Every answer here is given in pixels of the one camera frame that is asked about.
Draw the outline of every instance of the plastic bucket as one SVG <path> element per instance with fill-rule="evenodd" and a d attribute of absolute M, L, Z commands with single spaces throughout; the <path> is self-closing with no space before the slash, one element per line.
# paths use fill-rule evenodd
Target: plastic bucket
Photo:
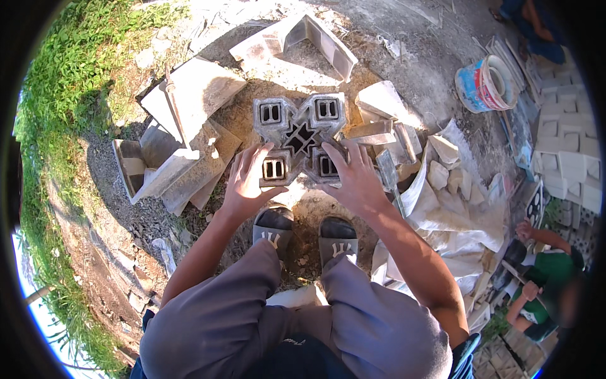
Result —
<path fill-rule="evenodd" d="M 512 109 L 518 102 L 519 89 L 513 75 L 496 55 L 459 69 L 454 84 L 459 99 L 472 113 Z"/>

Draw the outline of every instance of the grass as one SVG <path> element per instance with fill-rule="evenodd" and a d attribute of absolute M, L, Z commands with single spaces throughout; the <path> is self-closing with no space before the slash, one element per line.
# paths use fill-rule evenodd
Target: grass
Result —
<path fill-rule="evenodd" d="M 540 228 L 548 227 L 553 230 L 558 227 L 558 209 L 562 206 L 562 200 L 552 197 L 551 201 L 545 206 L 543 220 Z"/>
<path fill-rule="evenodd" d="M 155 28 L 187 16 L 186 9 L 169 4 L 145 11 L 133 11 L 132 5 L 131 0 L 69 3 L 30 64 L 15 120 L 24 170 L 24 252 L 33 257 L 35 281 L 56 288 L 46 302 L 66 329 L 54 338 L 69 349 L 86 351 L 115 377 L 125 369 L 114 354 L 119 342 L 93 318 L 87 296 L 73 278 L 46 184 L 55 180 L 59 196 L 82 214 L 83 194 L 74 182 L 83 153 L 77 137 L 113 130 L 112 114 L 124 115 L 134 99 L 124 93 L 109 96 L 116 92 L 112 75 L 149 44 Z"/>
<path fill-rule="evenodd" d="M 490 321 L 482 328 L 482 338 L 475 351 L 479 351 L 482 346 L 493 341 L 499 334 L 505 335 L 511 328 L 511 324 L 505 318 L 507 316 L 507 306 L 497 307 L 494 314 L 490 316 Z"/>

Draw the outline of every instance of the gray pants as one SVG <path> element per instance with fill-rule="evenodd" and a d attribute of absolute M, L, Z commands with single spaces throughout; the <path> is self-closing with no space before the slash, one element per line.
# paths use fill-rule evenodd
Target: gray pants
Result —
<path fill-rule="evenodd" d="M 295 332 L 320 339 L 358 378 L 446 378 L 448 335 L 426 307 L 370 283 L 340 254 L 322 274 L 330 306 L 266 306 L 280 263 L 259 240 L 220 275 L 181 293 L 149 321 L 141 362 L 149 379 L 238 378 Z"/>

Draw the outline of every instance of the dirt ground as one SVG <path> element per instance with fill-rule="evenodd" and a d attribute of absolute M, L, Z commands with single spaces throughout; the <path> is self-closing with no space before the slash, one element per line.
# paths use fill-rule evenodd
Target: dirt ground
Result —
<path fill-rule="evenodd" d="M 422 145 L 427 135 L 438 132 L 449 119 L 455 118 L 468 138 L 485 184 L 499 172 L 512 183 L 516 182 L 520 170 L 514 165 L 498 116 L 495 112 L 474 115 L 464 109 L 456 97 L 453 81 L 457 69 L 485 55 L 473 44 L 472 36 L 485 44 L 492 34 L 499 32 L 516 41 L 512 31 L 494 21 L 487 10 L 489 3 L 498 4 L 492 4 L 492 0 L 454 2 L 456 13 L 453 13 L 437 2 L 427 0 L 428 7 L 442 13 L 442 27 L 439 28 L 403 6 L 403 2 L 405 0 L 253 3 L 226 0 L 216 5 L 192 2 L 190 19 L 171 30 L 161 30 L 173 44 L 170 50 L 157 56 L 155 68 L 160 67 L 162 59 L 176 64 L 200 54 L 245 78 L 248 85 L 233 102 L 212 116 L 243 140 L 241 149 L 259 141 L 252 129 L 254 98 L 284 95 L 302 99 L 315 92 L 344 92 L 348 112 L 346 127 L 351 127 L 362 122 L 354 105 L 357 93 L 378 81 L 391 80 L 411 113 L 418 117 Z M 261 20 L 269 25 L 298 12 L 311 12 L 324 19 L 358 57 L 359 63 L 354 66 L 350 83 L 341 82 L 333 67 L 309 41 L 291 47 L 282 59 L 272 59 L 269 65 L 250 70 L 243 70 L 229 54 L 231 47 L 261 30 L 258 22 L 251 25 L 248 20 Z M 377 42 L 377 35 L 401 39 L 407 53 L 402 59 L 392 58 Z M 150 85 L 161 79 L 154 69 L 141 70 L 133 64 L 116 73 L 116 77 L 124 78 L 120 85 L 129 86 L 133 100 L 140 99 Z M 139 139 L 151 121 L 138 106 L 128 114 L 113 115 L 114 122 L 118 119 L 125 120 L 125 127 L 118 137 L 124 139 Z M 178 264 L 204 231 L 206 216 L 221 206 L 227 174 L 203 211 L 189 204 L 180 217 L 175 217 L 156 198 L 144 198 L 132 206 L 118 174 L 112 138 L 112 133 L 82 135 L 80 144 L 84 154 L 76 180 L 83 188 L 88 225 L 80 225 L 81 230 L 77 233 L 64 232 L 64 237 L 68 239 L 68 246 L 73 238 L 87 240 L 82 242 L 82 254 L 91 255 L 94 250 L 98 254 L 95 259 L 104 262 L 98 267 L 96 279 L 91 279 L 91 287 L 105 291 L 99 296 L 92 295 L 93 308 L 102 309 L 104 304 L 109 304 L 108 299 L 115 299 L 110 309 L 113 316 L 101 312 L 98 317 L 137 351 L 140 315 L 130 307 L 127 296 L 133 292 L 153 308 L 154 304 L 159 304 L 168 280 L 161 254 L 151 245 L 152 241 L 166 238 Z M 314 189 L 303 176 L 289 189 L 288 193 L 275 198 L 276 202 L 292 207 L 295 214 L 295 237 L 285 261 L 281 289 L 318 280 L 321 271 L 317 253 L 318 225 L 327 214 L 341 215 L 352 221 L 360 239 L 358 264 L 369 273 L 377 236 L 363 220 L 354 217 L 332 197 Z M 68 224 L 66 218 L 61 223 L 62 229 L 64 225 L 70 228 Z M 243 256 L 251 246 L 251 235 L 252 220 L 248 220 L 230 240 L 218 272 Z M 303 265 L 300 265 L 301 258 L 307 260 Z M 80 274 L 88 266 L 75 264 L 75 269 Z M 124 328 L 123 322 L 129 324 L 131 330 Z"/>

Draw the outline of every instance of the sandal logo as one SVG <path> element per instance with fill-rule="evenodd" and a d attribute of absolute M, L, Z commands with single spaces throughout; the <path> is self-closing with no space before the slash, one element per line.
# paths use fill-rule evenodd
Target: sandal logo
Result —
<path fill-rule="evenodd" d="M 348 251 L 348 250 L 351 249 L 351 244 L 350 243 L 347 244 L 347 249 L 345 249 L 345 250 L 343 249 L 344 245 L 345 244 L 343 242 L 339 243 L 340 250 L 337 251 L 337 244 L 333 243 L 333 258 L 336 258 L 337 255 L 339 255 L 341 253 L 344 253 L 344 252 L 346 252 L 346 251 Z"/>
<path fill-rule="evenodd" d="M 271 232 L 267 232 L 267 241 L 269 241 L 269 243 L 273 246 L 273 248 L 277 250 L 278 249 L 278 240 L 280 239 L 280 234 L 276 233 L 276 238 L 274 238 L 273 241 L 271 240 L 272 234 L 273 233 L 271 233 Z M 265 232 L 261 233 L 261 238 L 265 238 Z"/>

